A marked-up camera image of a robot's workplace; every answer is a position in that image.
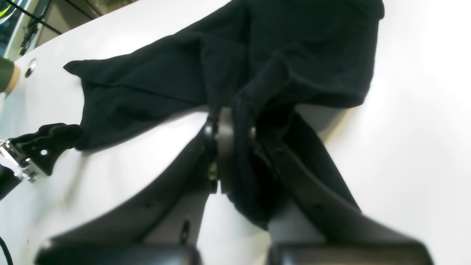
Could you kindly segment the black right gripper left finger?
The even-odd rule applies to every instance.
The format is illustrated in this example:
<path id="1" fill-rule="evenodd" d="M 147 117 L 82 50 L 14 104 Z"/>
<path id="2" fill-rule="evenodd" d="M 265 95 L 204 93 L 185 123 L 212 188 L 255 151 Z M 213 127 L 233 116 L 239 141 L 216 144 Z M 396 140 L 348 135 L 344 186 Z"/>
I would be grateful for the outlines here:
<path id="1" fill-rule="evenodd" d="M 210 194 L 233 190 L 230 107 L 137 195 L 84 225 L 47 240 L 37 265 L 201 265 L 196 248 Z"/>

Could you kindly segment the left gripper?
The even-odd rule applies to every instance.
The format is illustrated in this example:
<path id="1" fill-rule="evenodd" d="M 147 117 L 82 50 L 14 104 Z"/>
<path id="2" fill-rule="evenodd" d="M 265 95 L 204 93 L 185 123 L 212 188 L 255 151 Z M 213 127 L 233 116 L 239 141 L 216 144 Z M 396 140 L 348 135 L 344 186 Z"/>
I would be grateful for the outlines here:
<path id="1" fill-rule="evenodd" d="M 0 198 L 24 181 L 36 183 L 52 175 L 59 157 L 74 149 L 83 134 L 77 124 L 55 123 L 41 126 L 33 134 L 2 139 Z"/>

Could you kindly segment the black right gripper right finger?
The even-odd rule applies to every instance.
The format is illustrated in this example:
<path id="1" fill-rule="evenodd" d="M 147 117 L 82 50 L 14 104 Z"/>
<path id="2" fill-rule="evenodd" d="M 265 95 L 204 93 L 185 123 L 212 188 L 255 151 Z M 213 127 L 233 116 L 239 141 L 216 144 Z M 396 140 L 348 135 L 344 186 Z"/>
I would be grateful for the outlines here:
<path id="1" fill-rule="evenodd" d="M 295 113 L 251 119 L 250 220 L 269 265 L 432 265 L 420 241 L 364 215 L 317 133 Z"/>

